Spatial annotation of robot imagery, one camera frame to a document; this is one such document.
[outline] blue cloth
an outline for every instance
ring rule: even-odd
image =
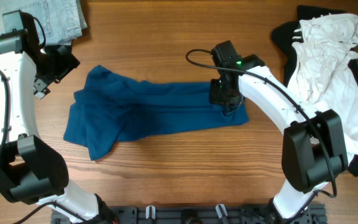
[[[209,82],[138,82],[100,65],[89,72],[74,98],[63,138],[88,147],[91,160],[106,155],[116,141],[248,121],[244,105],[224,116],[222,107],[210,104]]]

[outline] crumpled white cloth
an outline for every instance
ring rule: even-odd
[[[358,155],[358,86],[347,64],[358,58],[350,51],[358,44],[358,16],[301,20],[299,31],[303,43],[292,43],[298,65],[288,89],[320,111],[333,109],[341,117],[350,162]]]

